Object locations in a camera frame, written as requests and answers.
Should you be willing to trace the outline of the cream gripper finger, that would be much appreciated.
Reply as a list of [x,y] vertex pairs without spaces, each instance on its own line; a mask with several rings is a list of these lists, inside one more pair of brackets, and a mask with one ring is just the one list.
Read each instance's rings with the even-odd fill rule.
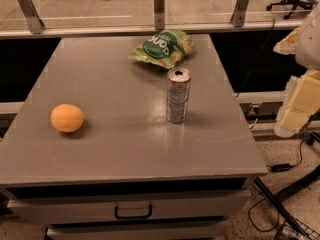
[[274,133],[282,138],[298,133],[320,110],[320,72],[307,70],[301,77],[291,76],[287,82]]
[[277,42],[273,51],[282,55],[294,55],[296,51],[296,39],[299,27],[291,31],[284,39]]

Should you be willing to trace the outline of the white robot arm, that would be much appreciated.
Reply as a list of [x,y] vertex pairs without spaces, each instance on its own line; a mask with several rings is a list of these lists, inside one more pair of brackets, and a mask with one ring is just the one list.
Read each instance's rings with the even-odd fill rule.
[[320,5],[302,24],[278,42],[273,51],[294,55],[297,64],[307,71],[301,77],[291,76],[286,84],[274,132],[283,138],[298,133],[320,110]]

